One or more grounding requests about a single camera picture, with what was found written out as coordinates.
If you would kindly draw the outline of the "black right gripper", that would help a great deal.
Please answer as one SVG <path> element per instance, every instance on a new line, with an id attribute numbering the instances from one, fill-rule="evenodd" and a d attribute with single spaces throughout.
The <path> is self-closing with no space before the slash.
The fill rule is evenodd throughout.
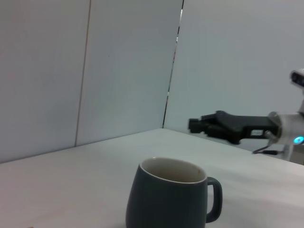
<path id="1" fill-rule="evenodd" d="M 204 132 L 208 137 L 239 145 L 243 139 L 265 139 L 265 133 L 278 133 L 278 125 L 267 116 L 238 116 L 224 111 L 189 119 L 191 133 Z"/>

